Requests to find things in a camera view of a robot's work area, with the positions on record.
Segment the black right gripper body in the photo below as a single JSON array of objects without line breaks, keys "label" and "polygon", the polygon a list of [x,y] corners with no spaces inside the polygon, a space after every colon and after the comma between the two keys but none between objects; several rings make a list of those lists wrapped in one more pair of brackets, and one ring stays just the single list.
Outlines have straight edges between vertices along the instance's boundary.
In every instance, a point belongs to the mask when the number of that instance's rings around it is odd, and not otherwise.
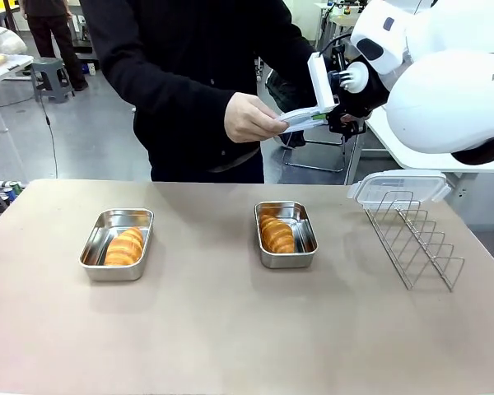
[{"label": "black right gripper body", "polygon": [[341,114],[365,118],[374,109],[386,103],[389,91],[372,67],[350,65],[338,75],[340,79],[338,108]]}]

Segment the person's right hand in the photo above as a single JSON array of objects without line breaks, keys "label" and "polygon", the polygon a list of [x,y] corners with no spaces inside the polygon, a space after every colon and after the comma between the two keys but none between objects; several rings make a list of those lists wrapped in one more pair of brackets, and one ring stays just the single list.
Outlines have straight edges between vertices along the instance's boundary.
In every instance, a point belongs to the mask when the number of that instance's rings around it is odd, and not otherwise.
[{"label": "person's right hand", "polygon": [[285,132],[288,123],[256,95],[236,92],[224,115],[226,135],[234,143],[262,142]]}]

